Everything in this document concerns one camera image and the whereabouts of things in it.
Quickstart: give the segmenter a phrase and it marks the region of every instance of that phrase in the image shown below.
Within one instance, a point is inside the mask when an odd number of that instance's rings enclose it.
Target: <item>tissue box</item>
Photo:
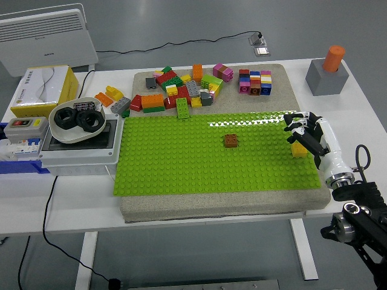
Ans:
[[[59,104],[76,98],[78,80],[68,65],[30,68],[11,106],[15,116],[46,117]]]

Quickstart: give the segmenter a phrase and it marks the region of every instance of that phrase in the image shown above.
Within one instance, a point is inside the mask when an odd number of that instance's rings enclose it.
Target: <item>lego brick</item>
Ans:
[[[214,83],[214,84],[220,86],[220,89],[222,89],[222,87],[223,87],[223,80],[221,80],[221,79],[219,79],[217,77],[211,76],[209,74],[205,74],[201,78],[201,82],[200,82],[201,87],[203,89],[208,89],[210,83]]]
[[[156,83],[161,86],[162,83],[164,83],[167,80],[170,80],[176,76],[177,76],[177,74],[174,71],[168,71],[168,72],[162,74],[160,77],[157,77]]]
[[[176,98],[186,98],[187,104],[191,105],[191,97],[189,96],[187,86],[179,86],[177,88]]]
[[[261,93],[261,85],[260,84],[250,84],[250,92],[249,95],[259,95]]]
[[[111,98],[109,98],[107,95],[105,95],[102,92],[97,94],[95,96],[95,98],[98,99],[102,103],[102,105],[104,105],[105,107],[108,107],[108,106],[110,106],[111,104],[114,103],[114,101]]]
[[[121,114],[121,117],[122,118],[128,118],[131,114],[131,111],[130,110],[126,110],[126,111],[123,111],[122,114]]]
[[[209,90],[210,95],[212,96],[212,98],[215,99],[219,95],[219,93],[221,91],[221,88],[220,88],[220,85],[216,85],[214,83],[210,83],[208,85],[208,90]]]
[[[166,67],[163,68],[161,71],[162,71],[163,73],[167,73],[167,72],[169,72],[169,71],[172,71],[172,68],[171,68],[170,66],[166,66]]]
[[[160,107],[143,108],[144,113],[154,113],[154,112],[163,112],[163,111],[165,111],[164,103]]]
[[[186,98],[176,99],[177,117],[179,119],[189,118],[189,110]]]
[[[261,84],[261,95],[270,95],[272,92],[272,84],[271,83],[262,83]]]
[[[238,138],[236,134],[226,134],[224,136],[224,147],[226,148],[237,148]]]
[[[261,83],[272,83],[272,77],[261,76]]]
[[[266,75],[266,76],[271,76],[272,72],[271,71],[261,71],[261,76]]]
[[[190,76],[189,74],[186,74],[186,75],[184,75],[184,76],[181,76],[180,78],[181,78],[181,80],[183,81],[183,83],[186,83],[186,82],[191,81],[191,76]]]
[[[168,94],[168,97],[170,97],[172,95],[177,95],[177,93],[178,93],[176,85],[166,86],[165,90],[166,90],[166,92]]]
[[[239,93],[249,94],[250,93],[250,82],[239,82]]]
[[[111,106],[110,110],[113,114],[121,115],[131,105],[131,99],[122,97],[117,103]]]
[[[261,80],[254,80],[254,79],[250,79],[250,84],[252,84],[252,83],[254,83],[254,84],[260,84],[261,83]]]
[[[250,77],[240,77],[239,81],[240,82],[250,82]]]
[[[298,141],[290,144],[290,149],[294,158],[306,158],[308,156],[308,150]]]
[[[176,98],[175,96],[165,98],[164,100],[164,107],[165,109],[172,109],[176,108]]]
[[[283,114],[197,114],[183,121],[176,116],[127,118],[114,195],[320,188],[313,156],[292,157]],[[237,148],[224,147],[225,134],[237,134]]]
[[[106,87],[106,93],[105,94],[108,97],[110,97],[113,100],[115,100],[116,102],[119,101],[123,97],[122,92],[120,92],[118,89],[116,89],[116,88],[114,88],[112,86],[107,86]]]
[[[200,98],[192,98],[191,99],[191,107],[193,107],[193,108],[200,108],[200,107],[202,107],[201,99]]]
[[[192,80],[200,83],[203,77],[203,66],[201,64],[192,65]]]
[[[187,82],[186,87],[188,90],[188,94],[191,98],[197,98],[200,96],[199,89],[198,89],[196,82],[194,80]]]
[[[133,110],[136,112],[140,112],[142,110],[143,107],[141,105],[141,96],[140,95],[135,95],[129,108],[130,108],[130,110]]]
[[[154,77],[145,78],[145,85],[147,89],[155,89],[156,88],[156,79]]]
[[[222,63],[218,63],[212,68],[212,74],[215,77],[224,80],[226,83],[231,81],[234,76],[233,70]]]
[[[143,95],[141,97],[141,105],[143,109],[164,106],[164,96],[162,94]]]
[[[239,80],[241,80],[241,77],[250,78],[250,74],[239,74]]]
[[[250,70],[249,69],[240,69],[239,70],[239,74],[248,74],[248,75],[250,75]]]
[[[163,71],[154,71],[153,72],[153,77],[156,79],[157,77],[160,77],[163,74],[164,74]]]

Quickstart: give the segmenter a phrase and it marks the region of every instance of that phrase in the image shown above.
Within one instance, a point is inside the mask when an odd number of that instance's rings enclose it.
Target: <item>orange cylinder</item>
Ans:
[[[329,47],[329,51],[327,57],[325,58],[324,64],[322,65],[322,68],[325,71],[334,73],[339,69],[339,65],[343,59],[344,54],[345,49],[340,45],[333,45]]]

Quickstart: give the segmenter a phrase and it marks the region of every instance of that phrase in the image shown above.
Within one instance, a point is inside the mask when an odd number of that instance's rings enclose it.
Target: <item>black rubber part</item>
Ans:
[[[77,123],[76,123],[77,113],[78,113],[77,110],[71,107],[65,107],[65,108],[59,109],[55,113],[54,121],[57,124],[57,126],[62,128],[63,130],[71,129],[77,126]]]
[[[79,120],[80,127],[82,127],[85,132],[91,133],[101,129],[105,122],[101,112],[95,110],[86,110],[85,113],[80,116]]]

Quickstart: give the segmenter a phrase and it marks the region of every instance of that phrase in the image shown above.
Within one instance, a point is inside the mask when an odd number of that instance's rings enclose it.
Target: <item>blue lego brick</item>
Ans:
[[[117,103],[111,106],[110,110],[113,114],[121,115],[129,108],[130,105],[131,99],[122,97]]]
[[[261,84],[261,95],[270,95],[272,92],[272,84],[271,83],[262,83]]]
[[[240,77],[239,81],[240,82],[248,82],[249,83],[250,82],[250,77]]]

